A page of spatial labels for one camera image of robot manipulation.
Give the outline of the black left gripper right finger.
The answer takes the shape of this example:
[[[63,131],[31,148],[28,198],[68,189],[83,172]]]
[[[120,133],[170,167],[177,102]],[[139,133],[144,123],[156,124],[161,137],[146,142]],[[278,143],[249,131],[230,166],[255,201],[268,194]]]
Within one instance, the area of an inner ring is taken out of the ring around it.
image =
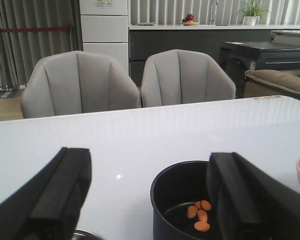
[[[300,193],[238,153],[210,155],[206,186],[224,240],[300,240]]]

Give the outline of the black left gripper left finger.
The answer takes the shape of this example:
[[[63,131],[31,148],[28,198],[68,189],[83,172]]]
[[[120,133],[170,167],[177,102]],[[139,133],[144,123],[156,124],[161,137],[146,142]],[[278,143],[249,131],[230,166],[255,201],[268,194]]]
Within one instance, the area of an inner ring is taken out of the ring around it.
[[[87,148],[63,147],[0,203],[0,240],[70,240],[92,181]]]

